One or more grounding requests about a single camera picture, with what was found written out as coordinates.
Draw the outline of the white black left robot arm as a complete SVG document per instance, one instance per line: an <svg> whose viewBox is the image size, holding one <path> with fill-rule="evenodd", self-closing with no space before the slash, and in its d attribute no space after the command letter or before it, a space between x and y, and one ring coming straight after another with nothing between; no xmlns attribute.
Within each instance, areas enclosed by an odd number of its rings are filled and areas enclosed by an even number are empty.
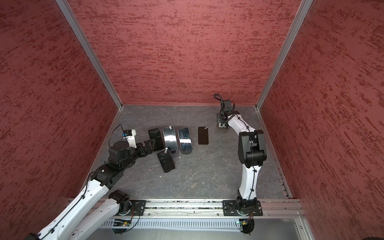
<svg viewBox="0 0 384 240"><path fill-rule="evenodd" d="M122 178L124 171L136 160L154 152L155 140L131 147L128 141L118 141L109 148L108 161L90 173L89 180L74 200L39 233L28 234L27 240L85 240L105 221L122 213L133 214L130 197L122 191L112 192L95 211L91 208Z"/></svg>

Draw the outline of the green-edged black phone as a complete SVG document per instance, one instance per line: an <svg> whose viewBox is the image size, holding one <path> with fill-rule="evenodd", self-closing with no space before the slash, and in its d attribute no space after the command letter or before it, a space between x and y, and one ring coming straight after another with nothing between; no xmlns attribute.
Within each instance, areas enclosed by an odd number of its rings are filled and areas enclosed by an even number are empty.
<svg viewBox="0 0 384 240"><path fill-rule="evenodd" d="M188 155L193 151L192 140L189 128L178 129L180 152Z"/></svg>

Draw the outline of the dark phone with sticker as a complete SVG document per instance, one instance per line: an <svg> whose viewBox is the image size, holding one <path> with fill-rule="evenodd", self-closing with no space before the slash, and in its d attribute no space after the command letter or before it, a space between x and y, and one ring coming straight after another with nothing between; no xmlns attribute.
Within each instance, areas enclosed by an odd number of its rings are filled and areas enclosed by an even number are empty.
<svg viewBox="0 0 384 240"><path fill-rule="evenodd" d="M208 145L209 144L209 129L208 127L198 127L198 144Z"/></svg>

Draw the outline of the grey stand wooden base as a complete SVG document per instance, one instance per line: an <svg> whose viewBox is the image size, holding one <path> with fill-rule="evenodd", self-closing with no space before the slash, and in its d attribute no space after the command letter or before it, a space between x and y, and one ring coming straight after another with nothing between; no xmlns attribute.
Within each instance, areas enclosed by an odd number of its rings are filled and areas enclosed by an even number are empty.
<svg viewBox="0 0 384 240"><path fill-rule="evenodd" d="M230 126L227 124L227 123L217 123L217 129L220 131L220 132L227 132L230 130Z"/></svg>

